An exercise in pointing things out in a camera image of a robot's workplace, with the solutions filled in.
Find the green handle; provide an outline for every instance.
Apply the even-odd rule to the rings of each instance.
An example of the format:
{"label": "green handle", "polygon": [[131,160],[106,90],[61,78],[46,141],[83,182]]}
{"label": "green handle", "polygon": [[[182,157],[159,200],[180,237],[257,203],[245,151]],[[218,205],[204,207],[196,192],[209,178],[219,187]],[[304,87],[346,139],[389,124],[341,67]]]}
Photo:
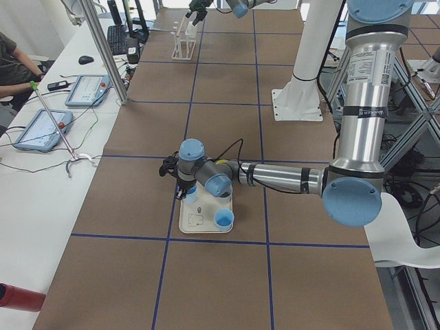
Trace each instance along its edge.
{"label": "green handle", "polygon": [[33,80],[30,82],[30,86],[32,87],[32,89],[34,91],[38,91],[39,90],[38,86],[36,85],[36,83]]}

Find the reacher grabber tool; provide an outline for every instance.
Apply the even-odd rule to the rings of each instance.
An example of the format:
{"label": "reacher grabber tool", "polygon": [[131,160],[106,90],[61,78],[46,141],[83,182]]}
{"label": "reacher grabber tool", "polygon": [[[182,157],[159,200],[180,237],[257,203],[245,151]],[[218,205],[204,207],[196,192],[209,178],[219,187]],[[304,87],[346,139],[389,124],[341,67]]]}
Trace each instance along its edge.
{"label": "reacher grabber tool", "polygon": [[54,126],[58,132],[58,134],[60,135],[61,139],[63,140],[67,151],[69,152],[69,154],[71,155],[71,159],[69,159],[66,163],[66,171],[67,171],[67,175],[69,177],[72,177],[72,174],[70,173],[70,169],[69,166],[70,164],[73,164],[74,162],[80,161],[80,160],[89,160],[91,162],[91,164],[93,165],[93,167],[98,167],[97,163],[95,161],[93,161],[92,157],[86,153],[79,153],[76,154],[75,150],[72,148],[72,146],[70,145],[69,141],[67,141],[67,138],[65,137],[63,131],[61,130],[61,128],[59,127],[58,123],[56,122],[56,119],[54,117],[54,115],[52,114],[52,112],[50,111],[49,107],[47,106],[46,102],[44,101],[43,97],[40,94],[39,88],[36,85],[36,83],[34,81],[30,82],[35,94],[38,96],[38,99],[40,100],[41,104],[43,105],[44,109],[46,110],[47,114],[49,115],[50,120],[54,123]]}

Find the label on robot arm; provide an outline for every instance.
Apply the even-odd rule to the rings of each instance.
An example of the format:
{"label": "label on robot arm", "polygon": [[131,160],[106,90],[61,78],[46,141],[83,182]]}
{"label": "label on robot arm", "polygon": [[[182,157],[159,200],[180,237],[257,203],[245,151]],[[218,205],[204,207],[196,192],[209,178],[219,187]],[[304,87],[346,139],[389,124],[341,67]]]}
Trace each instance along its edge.
{"label": "label on robot arm", "polygon": [[375,67],[376,51],[354,54],[350,57],[346,83],[371,83]]}
{"label": "label on robot arm", "polygon": [[393,75],[395,57],[395,53],[390,50],[379,49],[376,51],[373,85],[384,87],[391,86],[391,76]]}

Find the blue cup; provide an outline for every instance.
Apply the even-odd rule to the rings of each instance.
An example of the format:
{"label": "blue cup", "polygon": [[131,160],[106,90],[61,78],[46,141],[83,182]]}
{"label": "blue cup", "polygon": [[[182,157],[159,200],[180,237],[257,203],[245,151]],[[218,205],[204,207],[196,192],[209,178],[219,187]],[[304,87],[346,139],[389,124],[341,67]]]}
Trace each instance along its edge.
{"label": "blue cup", "polygon": [[228,208],[221,208],[215,212],[214,222],[218,229],[227,232],[234,223],[234,213]]}
{"label": "blue cup", "polygon": [[193,204],[197,200],[197,186],[193,186],[188,192],[186,193],[186,197],[184,198],[185,204]]}

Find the person's arm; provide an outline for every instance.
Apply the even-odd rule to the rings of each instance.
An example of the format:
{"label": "person's arm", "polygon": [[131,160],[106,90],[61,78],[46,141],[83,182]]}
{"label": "person's arm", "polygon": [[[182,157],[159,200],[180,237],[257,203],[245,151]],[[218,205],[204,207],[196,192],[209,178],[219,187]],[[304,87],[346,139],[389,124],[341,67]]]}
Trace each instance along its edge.
{"label": "person's arm", "polygon": [[0,86],[0,98],[4,98],[6,96],[14,96],[23,93],[25,91],[31,91],[31,90],[32,87],[29,82],[25,82],[24,84],[18,84],[18,85]]}
{"label": "person's arm", "polygon": [[25,52],[21,51],[19,48],[15,48],[13,52],[11,52],[11,55],[15,57],[16,60],[23,63],[25,67],[29,69],[35,76],[38,76],[39,74],[42,74],[39,67],[36,66],[36,64],[29,58],[28,55],[26,55]]}

